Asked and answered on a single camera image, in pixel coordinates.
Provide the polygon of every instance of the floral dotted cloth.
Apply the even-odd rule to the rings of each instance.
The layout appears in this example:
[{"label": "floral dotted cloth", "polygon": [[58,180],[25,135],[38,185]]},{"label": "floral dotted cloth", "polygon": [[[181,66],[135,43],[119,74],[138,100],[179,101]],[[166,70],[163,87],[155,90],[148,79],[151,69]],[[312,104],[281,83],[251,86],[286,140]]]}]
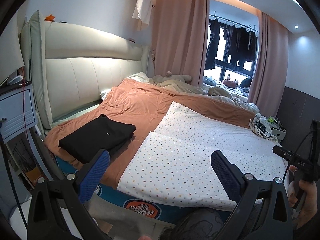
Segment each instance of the floral dotted cloth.
[{"label": "floral dotted cloth", "polygon": [[228,198],[211,167],[212,152],[221,150],[243,173],[273,180],[282,177],[286,168],[272,153],[274,145],[249,129],[206,118],[173,102],[128,165],[117,189],[155,203],[231,211],[236,203]]}]

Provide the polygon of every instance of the silver screw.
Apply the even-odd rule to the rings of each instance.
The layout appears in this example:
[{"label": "silver screw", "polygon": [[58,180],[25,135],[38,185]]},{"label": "silver screw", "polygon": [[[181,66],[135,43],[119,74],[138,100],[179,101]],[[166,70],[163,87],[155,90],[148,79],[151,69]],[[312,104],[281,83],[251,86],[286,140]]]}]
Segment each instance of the silver screw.
[{"label": "silver screw", "polygon": [[276,177],[276,183],[278,183],[278,184],[281,184],[282,183],[282,179],[281,178],[279,178],[279,177]]},{"label": "silver screw", "polygon": [[43,183],[43,182],[44,182],[44,177],[40,177],[40,178],[38,179],[38,183],[41,184],[41,183]]},{"label": "silver screw", "polygon": [[245,178],[248,179],[248,180],[252,180],[252,179],[253,179],[253,175],[250,174],[250,173],[247,173],[247,174],[245,175]]},{"label": "silver screw", "polygon": [[76,175],[73,174],[73,173],[70,173],[70,174],[67,175],[67,179],[68,180],[73,180],[75,177],[76,177]]}]

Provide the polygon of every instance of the orange origami figure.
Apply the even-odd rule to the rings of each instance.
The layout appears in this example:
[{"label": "orange origami figure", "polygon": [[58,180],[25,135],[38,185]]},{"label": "orange origami figure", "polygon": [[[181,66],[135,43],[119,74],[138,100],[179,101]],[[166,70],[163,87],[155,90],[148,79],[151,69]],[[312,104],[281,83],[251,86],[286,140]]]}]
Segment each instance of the orange origami figure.
[{"label": "orange origami figure", "polygon": [[47,16],[46,18],[44,18],[45,21],[48,22],[53,22],[53,20],[55,19],[55,16],[53,16],[52,14],[50,14],[49,16]]}]

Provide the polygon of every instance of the headboard cushion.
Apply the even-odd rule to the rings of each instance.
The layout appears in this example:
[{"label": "headboard cushion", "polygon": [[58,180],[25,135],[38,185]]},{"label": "headboard cushion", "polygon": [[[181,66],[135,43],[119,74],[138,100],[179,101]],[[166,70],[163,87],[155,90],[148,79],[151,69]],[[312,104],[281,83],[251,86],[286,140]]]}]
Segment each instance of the headboard cushion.
[{"label": "headboard cushion", "polygon": [[39,11],[23,27],[21,51],[45,129],[125,77],[146,73],[149,55],[148,46],[85,26],[45,22]]}]

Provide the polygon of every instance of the blue gripper pad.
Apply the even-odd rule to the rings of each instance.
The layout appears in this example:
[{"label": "blue gripper pad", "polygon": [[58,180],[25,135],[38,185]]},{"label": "blue gripper pad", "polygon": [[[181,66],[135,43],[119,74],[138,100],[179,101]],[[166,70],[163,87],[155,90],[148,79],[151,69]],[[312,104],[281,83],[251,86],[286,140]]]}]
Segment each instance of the blue gripper pad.
[{"label": "blue gripper pad", "polygon": [[239,168],[231,164],[220,151],[214,151],[211,155],[211,166],[217,174],[228,197],[239,203],[245,190],[243,173]]},{"label": "blue gripper pad", "polygon": [[80,202],[90,200],[99,181],[110,163],[110,155],[107,150],[101,149],[95,157],[77,173],[76,185]]}]

